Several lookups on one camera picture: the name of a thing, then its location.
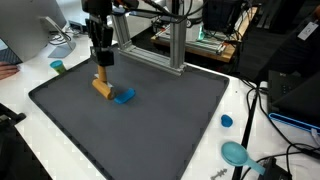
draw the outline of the white table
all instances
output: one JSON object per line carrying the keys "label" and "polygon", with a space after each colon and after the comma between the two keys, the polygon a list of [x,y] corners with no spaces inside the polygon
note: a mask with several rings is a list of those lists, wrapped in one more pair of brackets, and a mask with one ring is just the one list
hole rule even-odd
{"label": "white table", "polygon": [[[267,83],[263,82],[261,87],[267,87]],[[267,96],[261,96],[261,102],[264,110],[267,110]],[[292,126],[273,121],[280,131],[293,143],[304,143],[317,147],[311,134],[307,131],[294,128]],[[248,153],[253,160],[258,160],[266,156],[285,153],[289,144],[276,132],[268,121],[267,117],[260,109],[259,101],[255,109],[252,123],[251,134],[248,143]],[[277,157],[277,165],[287,171],[285,156]],[[289,156],[290,170],[293,179],[319,179],[320,177],[320,161],[307,155],[297,154]],[[258,173],[250,170],[245,179],[256,180]]]}
{"label": "white table", "polygon": [[[86,60],[90,55],[91,41],[87,36],[81,36],[75,41],[77,47],[63,59],[67,69]],[[48,45],[35,58],[21,64],[20,72],[1,80],[0,102],[16,113],[23,112],[27,115],[16,128],[53,179],[105,179],[28,96],[32,89],[56,76],[49,67],[54,59],[47,58],[52,50],[53,47]],[[183,175],[183,180],[209,180],[210,176],[223,168],[228,169],[223,179],[232,177],[234,168],[221,158],[220,148],[226,141],[240,143],[242,140],[248,118],[245,97],[249,88],[240,80],[229,78],[230,84]],[[223,114],[233,118],[234,124],[230,128],[221,126],[220,117]]]}

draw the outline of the white wall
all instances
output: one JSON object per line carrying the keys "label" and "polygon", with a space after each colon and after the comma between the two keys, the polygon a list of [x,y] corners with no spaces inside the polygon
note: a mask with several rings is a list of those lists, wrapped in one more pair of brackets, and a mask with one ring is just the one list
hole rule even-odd
{"label": "white wall", "polygon": [[[89,14],[82,11],[81,0],[57,0],[57,2],[67,20],[72,20],[85,25],[85,19],[89,17]],[[143,1],[139,1],[139,3],[139,9],[154,10]],[[151,20],[146,18],[128,16],[127,22],[131,37],[134,37],[151,26]]]}

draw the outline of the blue cap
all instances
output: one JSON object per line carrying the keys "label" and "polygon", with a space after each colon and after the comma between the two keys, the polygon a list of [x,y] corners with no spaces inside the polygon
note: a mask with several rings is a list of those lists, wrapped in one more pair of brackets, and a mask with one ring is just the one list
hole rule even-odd
{"label": "blue cap", "polygon": [[221,124],[223,127],[230,127],[233,124],[233,120],[228,115],[221,116]]}
{"label": "blue cap", "polygon": [[61,60],[56,60],[56,61],[53,61],[53,62],[50,64],[50,66],[51,66],[52,68],[57,68],[57,67],[61,66],[62,64],[63,64],[63,63],[62,63]]}

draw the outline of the gray mat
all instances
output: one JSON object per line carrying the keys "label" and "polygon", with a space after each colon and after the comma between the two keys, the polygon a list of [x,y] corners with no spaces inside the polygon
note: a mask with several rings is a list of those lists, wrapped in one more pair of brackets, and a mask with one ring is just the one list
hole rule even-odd
{"label": "gray mat", "polygon": [[178,77],[117,53],[107,71],[118,92],[136,96],[123,105],[103,98],[92,61],[29,95],[106,178],[180,179],[229,80],[195,69]]}

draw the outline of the black cable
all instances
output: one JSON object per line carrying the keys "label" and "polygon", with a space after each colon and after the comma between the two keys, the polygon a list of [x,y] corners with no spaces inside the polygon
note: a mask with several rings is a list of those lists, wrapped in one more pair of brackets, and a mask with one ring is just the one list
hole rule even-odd
{"label": "black cable", "polygon": [[294,144],[290,144],[290,146],[288,146],[287,152],[286,152],[287,170],[288,170],[289,175],[291,175],[290,166],[289,166],[289,150],[293,145]]}
{"label": "black cable", "polygon": [[244,79],[240,79],[240,81],[242,81],[245,85],[249,86],[250,88],[255,88],[252,84],[250,84],[249,81],[244,80]]}
{"label": "black cable", "polygon": [[260,109],[263,112],[263,114],[268,118],[269,122],[271,123],[271,125],[274,127],[274,129],[280,134],[280,136],[288,143],[288,144],[292,144],[291,141],[289,141],[289,139],[287,137],[285,137],[283,135],[283,133],[279,130],[279,128],[272,122],[272,120],[269,118],[268,114],[264,111],[263,107],[262,107],[262,102],[261,102],[261,95],[260,93],[258,94],[258,99],[259,99],[259,105],[260,105]]}
{"label": "black cable", "polygon": [[58,46],[58,45],[67,43],[67,41],[71,41],[71,37],[68,34],[66,34],[64,32],[62,32],[62,33],[63,33],[63,35],[65,35],[67,37],[68,40],[66,40],[66,39],[61,39],[60,40],[60,38],[64,38],[64,37],[61,36],[61,35],[57,35],[57,36],[59,36],[59,38],[58,39],[53,38],[53,40],[51,40],[51,41],[60,41],[60,43],[53,43],[53,42],[50,41],[49,44],[54,45],[54,46]]}
{"label": "black cable", "polygon": [[[258,89],[255,88],[255,90],[256,90],[255,91],[256,94],[255,94],[255,96],[253,98],[251,108],[249,109],[248,121],[247,121],[247,125],[245,127],[245,131],[244,131],[244,135],[243,135],[243,138],[242,138],[242,142],[241,142],[241,145],[245,149],[248,146],[249,136],[250,136],[250,132],[251,132],[251,128],[252,128],[253,116],[254,116],[254,112],[255,112],[256,104],[257,104],[257,99],[258,99],[257,95],[259,94],[258,93]],[[232,180],[239,179],[239,177],[241,177],[241,172],[242,172],[242,167],[236,167],[234,172],[233,172]]]}
{"label": "black cable", "polygon": [[[297,151],[297,152],[291,152],[291,153],[288,153],[288,154],[291,155],[291,154],[301,154],[301,153],[302,153],[301,151]],[[261,161],[263,161],[263,160],[266,160],[266,159],[268,159],[268,158],[271,158],[271,157],[279,157],[279,156],[285,156],[285,155],[287,155],[287,153],[276,154],[276,155],[272,155],[272,156],[267,156],[267,157],[264,157],[264,158],[261,158],[261,159],[257,160],[256,162],[259,163],[259,162],[261,162]],[[249,172],[250,170],[251,170],[251,168],[249,167],[249,168],[243,173],[243,175],[242,175],[242,177],[241,177],[240,180],[243,180],[243,179],[246,177],[246,175],[248,174],[248,172]]]}
{"label": "black cable", "polygon": [[[311,147],[311,148],[312,148],[311,151],[319,150],[319,148],[314,148],[314,147],[312,147],[312,146],[310,146],[310,145],[308,145],[308,144],[302,144],[302,143],[294,143],[294,144],[295,144],[295,145],[299,145],[299,146]],[[291,152],[291,153],[289,153],[288,149],[290,149],[291,147],[293,147],[293,144],[288,146],[286,153],[276,154],[276,155],[272,155],[272,156],[267,156],[267,157],[264,157],[264,158],[261,158],[261,159],[257,160],[256,162],[259,163],[259,162],[261,162],[261,161],[263,161],[263,160],[266,160],[266,159],[268,159],[268,158],[270,158],[270,157],[286,156],[286,159],[287,159],[287,160],[286,160],[286,161],[287,161],[287,168],[288,168],[288,167],[289,167],[289,164],[288,164],[288,163],[289,163],[289,161],[288,161],[288,158],[289,158],[289,157],[288,157],[288,156],[289,156],[289,155],[292,155],[292,154],[302,154],[302,153],[303,153],[302,151],[297,151],[297,152]],[[251,170],[251,168],[248,168],[248,169],[243,173],[243,175],[242,175],[242,177],[241,177],[240,180],[243,180],[250,170]]]}
{"label": "black cable", "polygon": [[154,21],[154,22],[152,22],[151,23],[151,26],[154,26],[156,23],[157,23],[157,21],[160,19],[160,16],[157,16],[157,18],[156,18],[156,20]]}
{"label": "black cable", "polygon": [[242,36],[242,34],[239,32],[239,30],[234,29],[234,33],[235,33],[236,36],[237,36],[237,40],[242,40],[242,39],[243,39],[243,36]]}
{"label": "black cable", "polygon": [[251,89],[247,92],[247,95],[246,95],[248,111],[250,110],[249,94],[250,94],[253,90],[255,90],[255,88],[251,88]]}
{"label": "black cable", "polygon": [[174,18],[184,18],[184,19],[185,19],[186,17],[191,16],[191,15],[199,12],[201,9],[203,9],[203,7],[208,3],[208,0],[206,0],[206,1],[202,4],[202,6],[200,6],[200,7],[199,7],[198,9],[196,9],[195,11],[193,11],[193,12],[191,12],[191,13],[187,13],[187,14],[185,14],[185,15],[172,14],[172,13],[168,12],[166,9],[164,9],[163,7],[161,7],[159,4],[157,4],[157,3],[153,2],[153,1],[148,1],[148,2],[146,2],[146,3],[148,3],[149,5],[151,5],[151,6],[153,6],[153,7],[156,6],[156,7],[154,7],[154,8],[160,10],[161,12],[150,11],[150,10],[145,10],[145,9],[130,9],[130,10],[131,10],[131,11],[137,11],[137,12],[145,12],[145,13],[150,13],[150,14],[166,15],[166,16],[170,16],[170,17],[174,17]]}
{"label": "black cable", "polygon": [[182,0],[182,4],[183,4],[183,6],[182,6],[182,14],[184,15],[184,0]]}
{"label": "black cable", "polygon": [[219,41],[225,41],[226,40],[226,39],[222,39],[220,37],[215,36],[216,31],[214,31],[214,34],[212,34],[211,31],[207,31],[207,32],[204,32],[204,33],[205,33],[205,36],[209,37],[209,38],[215,38],[215,39],[217,39]]}
{"label": "black cable", "polygon": [[61,35],[58,34],[58,35],[56,35],[56,36],[58,36],[58,37],[52,38],[51,41],[60,41],[59,39],[62,38]]}

